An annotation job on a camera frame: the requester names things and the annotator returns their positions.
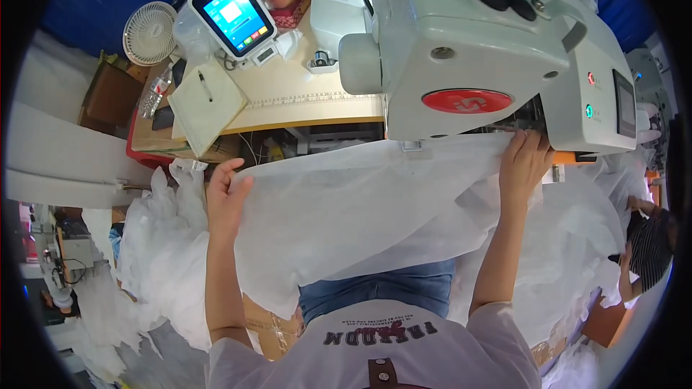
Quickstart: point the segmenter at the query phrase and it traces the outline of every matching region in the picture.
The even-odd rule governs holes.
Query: red container
[[[300,19],[305,15],[307,9],[310,7],[310,2],[312,0],[293,0],[289,6],[285,8],[272,9],[269,11],[271,16],[274,18],[276,27],[282,27],[284,29],[295,29],[298,27]]]

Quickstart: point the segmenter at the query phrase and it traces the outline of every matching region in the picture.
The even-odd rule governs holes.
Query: notebook
[[[238,86],[216,60],[195,67],[168,96],[176,122],[197,157],[211,147],[245,102]]]

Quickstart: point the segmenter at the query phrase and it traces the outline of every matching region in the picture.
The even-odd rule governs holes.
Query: electric fan
[[[134,11],[123,31],[127,58],[136,65],[151,66],[169,56],[176,47],[175,18],[175,9],[165,2],[151,2]]]

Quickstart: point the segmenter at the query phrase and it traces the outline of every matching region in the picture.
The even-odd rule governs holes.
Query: sewing machine
[[[629,67],[577,0],[313,0],[310,23],[345,91],[385,94],[389,139],[528,127],[559,151],[635,148]]]

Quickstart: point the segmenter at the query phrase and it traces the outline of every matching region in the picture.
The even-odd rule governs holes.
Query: ruler
[[[383,94],[373,95],[351,95],[345,91],[319,91],[312,94],[299,96],[278,97],[263,100],[248,101],[246,109],[253,108],[272,108],[272,107],[291,107],[291,106],[310,106],[318,104],[337,104],[337,103],[374,103],[382,102]]]

